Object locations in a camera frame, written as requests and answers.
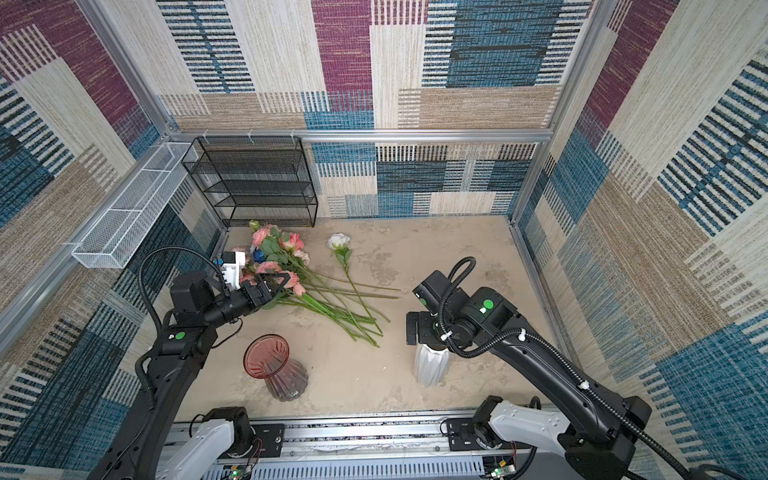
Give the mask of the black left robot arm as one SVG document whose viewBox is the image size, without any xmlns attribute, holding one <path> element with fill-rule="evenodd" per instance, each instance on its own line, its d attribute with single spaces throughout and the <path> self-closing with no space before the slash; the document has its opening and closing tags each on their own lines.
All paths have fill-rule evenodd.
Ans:
<svg viewBox="0 0 768 480">
<path fill-rule="evenodd" d="M 143 392 L 131 406 L 91 479 L 150 479 L 177 412 L 218 338 L 217 329 L 258 311 L 287 286 L 287 273 L 257 276 L 237 290 L 216 294 L 203 272 L 177 277 L 171 286 L 173 324 L 163 323 L 139 361 Z"/>
</svg>

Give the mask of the white ribbed ceramic vase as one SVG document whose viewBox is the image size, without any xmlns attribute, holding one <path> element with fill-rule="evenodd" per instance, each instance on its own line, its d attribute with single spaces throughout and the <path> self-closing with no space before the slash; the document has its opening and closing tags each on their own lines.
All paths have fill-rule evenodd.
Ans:
<svg viewBox="0 0 768 480">
<path fill-rule="evenodd" d="M 414 361 L 416 381 L 424 387 L 436 386 L 445 377 L 450 359 L 451 352 L 449 350 L 436 350 L 428 345 L 420 344 L 417 347 Z"/>
</svg>

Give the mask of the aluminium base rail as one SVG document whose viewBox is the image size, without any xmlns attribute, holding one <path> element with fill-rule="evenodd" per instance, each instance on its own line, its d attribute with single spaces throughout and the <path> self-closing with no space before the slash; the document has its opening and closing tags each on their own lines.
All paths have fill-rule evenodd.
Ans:
<svg viewBox="0 0 768 480">
<path fill-rule="evenodd" d="M 523 443 L 486 450 L 470 409 L 253 418 L 256 454 L 221 455 L 204 479 L 492 479 L 525 464 Z"/>
</svg>

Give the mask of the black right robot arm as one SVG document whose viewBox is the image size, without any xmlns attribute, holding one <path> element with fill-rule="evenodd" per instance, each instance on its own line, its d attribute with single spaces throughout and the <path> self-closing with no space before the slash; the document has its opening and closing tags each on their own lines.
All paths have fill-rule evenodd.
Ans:
<svg viewBox="0 0 768 480">
<path fill-rule="evenodd" d="M 414 288 L 423 310 L 406 316 L 406 341 L 449 352 L 475 346 L 504 361 L 551 400 L 546 413 L 490 395 L 472 418 L 476 442 L 486 449 L 522 443 L 554 453 L 584 479 L 631 479 L 630 464 L 650 407 L 599 384 L 532 328 L 497 291 L 473 295 L 434 271 Z"/>
</svg>

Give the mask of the pile of artificial flowers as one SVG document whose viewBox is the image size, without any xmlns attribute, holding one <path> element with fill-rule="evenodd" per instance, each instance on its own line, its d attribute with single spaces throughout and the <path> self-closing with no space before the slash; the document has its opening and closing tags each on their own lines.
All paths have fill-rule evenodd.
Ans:
<svg viewBox="0 0 768 480">
<path fill-rule="evenodd" d="M 264 273 L 286 272 L 290 274 L 291 281 L 287 287 L 277 288 L 278 292 L 289 291 L 291 297 L 281 301 L 279 305 L 300 307 L 328 318 L 336 324 L 333 321 L 333 315 L 342 307 L 342 303 L 338 300 L 340 297 L 353 313 L 365 316 L 363 307 L 357 302 L 352 287 L 347 283 L 343 269 L 331 250 L 332 257 L 338 262 L 343 273 L 341 278 L 322 274 L 310 268 L 310 256 L 298 233 L 285 231 L 276 225 L 257 220 L 249 221 L 248 225 L 252 230 L 251 244 L 245 248 L 235 249 L 246 253 L 246 265 L 240 276 L 241 283 L 246 280 L 263 280 Z M 265 262 L 257 264 L 253 261 L 254 249 L 259 249 L 265 254 Z M 394 290 L 389 287 L 355 284 L 374 312 L 378 325 L 381 320 L 388 321 L 389 318 L 381 310 L 371 306 L 366 300 L 368 298 L 393 300 Z"/>
</svg>

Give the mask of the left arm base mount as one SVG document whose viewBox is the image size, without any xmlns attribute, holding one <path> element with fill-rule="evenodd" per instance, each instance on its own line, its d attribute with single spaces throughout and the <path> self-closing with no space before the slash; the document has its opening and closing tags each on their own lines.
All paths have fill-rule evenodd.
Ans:
<svg viewBox="0 0 768 480">
<path fill-rule="evenodd" d="M 194 439 L 205 436 L 206 445 L 217 452 L 216 459 L 277 458 L 282 452 L 284 423 L 254 424 L 243 406 L 219 407 L 206 413 Z"/>
</svg>

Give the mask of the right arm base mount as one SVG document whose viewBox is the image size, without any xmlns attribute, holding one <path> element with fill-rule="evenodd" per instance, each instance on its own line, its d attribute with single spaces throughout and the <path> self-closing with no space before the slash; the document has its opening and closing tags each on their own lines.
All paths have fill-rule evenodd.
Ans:
<svg viewBox="0 0 768 480">
<path fill-rule="evenodd" d="M 510 442 L 502 441 L 490 427 L 493 409 L 500 404 L 499 396 L 488 396 L 467 418 L 446 418 L 441 421 L 439 430 L 448 440 L 451 451 L 480 451 L 511 449 Z"/>
</svg>

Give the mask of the blue artificial rose stem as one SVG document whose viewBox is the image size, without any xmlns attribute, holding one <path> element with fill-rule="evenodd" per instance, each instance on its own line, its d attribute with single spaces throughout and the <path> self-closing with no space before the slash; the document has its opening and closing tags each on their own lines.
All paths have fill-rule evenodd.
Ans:
<svg viewBox="0 0 768 480">
<path fill-rule="evenodd" d="M 266 261 L 265 254 L 259 249 L 253 250 L 252 257 L 253 257 L 253 261 L 257 264 L 260 264 Z"/>
</svg>

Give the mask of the red ribbed glass vase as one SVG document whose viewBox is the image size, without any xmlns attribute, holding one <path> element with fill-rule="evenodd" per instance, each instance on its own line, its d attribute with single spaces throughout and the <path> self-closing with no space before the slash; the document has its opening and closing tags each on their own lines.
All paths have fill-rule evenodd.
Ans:
<svg viewBox="0 0 768 480">
<path fill-rule="evenodd" d="M 276 334 L 255 339 L 244 353 L 243 367 L 250 377 L 263 380 L 281 402 L 298 399 L 309 383 L 306 367 L 291 356 L 288 341 Z"/>
</svg>

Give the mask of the white rose stem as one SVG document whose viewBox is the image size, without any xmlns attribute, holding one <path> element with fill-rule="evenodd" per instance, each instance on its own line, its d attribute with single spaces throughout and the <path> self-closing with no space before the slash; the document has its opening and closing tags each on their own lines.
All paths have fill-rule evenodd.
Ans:
<svg viewBox="0 0 768 480">
<path fill-rule="evenodd" d="M 341 326 L 346 333 L 355 341 L 362 339 L 374 347 L 378 347 L 376 337 L 382 337 L 383 331 L 378 325 L 378 320 L 374 312 L 365 302 L 362 294 L 359 292 L 356 284 L 350 275 L 350 258 L 352 250 L 350 247 L 351 238 L 344 233 L 338 232 L 332 234 L 327 242 L 328 248 L 333 252 L 335 259 L 341 265 L 346 276 L 347 283 L 352 287 L 356 300 L 365 311 L 365 316 L 353 313 L 338 297 L 342 307 L 333 315 L 333 321 Z"/>
</svg>

